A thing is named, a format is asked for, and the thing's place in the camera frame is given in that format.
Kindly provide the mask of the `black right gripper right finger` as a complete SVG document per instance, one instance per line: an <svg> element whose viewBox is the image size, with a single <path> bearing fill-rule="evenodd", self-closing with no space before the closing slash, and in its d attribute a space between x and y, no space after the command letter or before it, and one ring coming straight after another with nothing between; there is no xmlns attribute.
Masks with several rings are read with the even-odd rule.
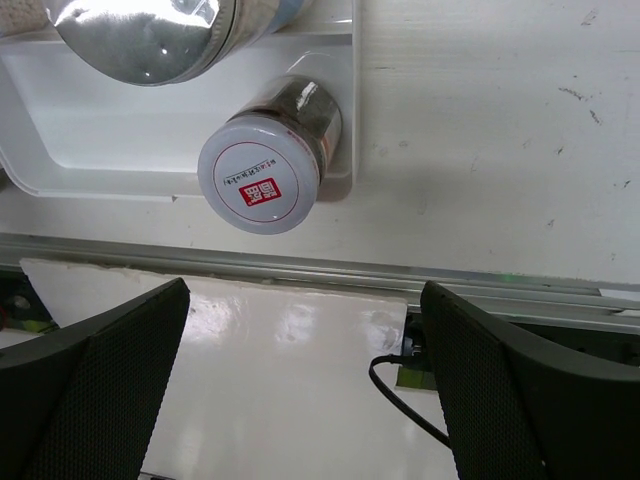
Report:
<svg viewBox="0 0 640 480"><path fill-rule="evenodd" d="M562 346L432 281L420 307L459 478L638 478L637 366Z"/></svg>

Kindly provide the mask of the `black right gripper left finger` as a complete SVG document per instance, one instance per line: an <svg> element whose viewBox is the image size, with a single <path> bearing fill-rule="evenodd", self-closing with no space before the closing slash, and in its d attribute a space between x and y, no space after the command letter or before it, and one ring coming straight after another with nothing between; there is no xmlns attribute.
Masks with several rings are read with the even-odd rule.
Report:
<svg viewBox="0 0 640 480"><path fill-rule="evenodd" d="M2 349L2 478L138 478L189 305L177 278Z"/></svg>

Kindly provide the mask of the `white-lid spice jar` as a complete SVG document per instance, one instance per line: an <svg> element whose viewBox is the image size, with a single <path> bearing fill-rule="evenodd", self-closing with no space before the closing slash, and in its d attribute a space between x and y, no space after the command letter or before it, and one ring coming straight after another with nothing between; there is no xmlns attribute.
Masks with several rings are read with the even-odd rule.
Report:
<svg viewBox="0 0 640 480"><path fill-rule="evenodd" d="M278 77L205 142L202 194L240 230L287 232L315 204L342 129L339 104L325 87L305 76Z"/></svg>

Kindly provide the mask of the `silver-lid blue-label shaker jar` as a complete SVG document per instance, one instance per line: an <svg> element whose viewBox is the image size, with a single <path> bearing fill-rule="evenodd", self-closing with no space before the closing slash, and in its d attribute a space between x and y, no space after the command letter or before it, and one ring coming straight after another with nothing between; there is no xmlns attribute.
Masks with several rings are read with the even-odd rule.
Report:
<svg viewBox="0 0 640 480"><path fill-rule="evenodd" d="M138 86L191 80L296 20L297 0L45 1L66 45L102 74Z"/></svg>

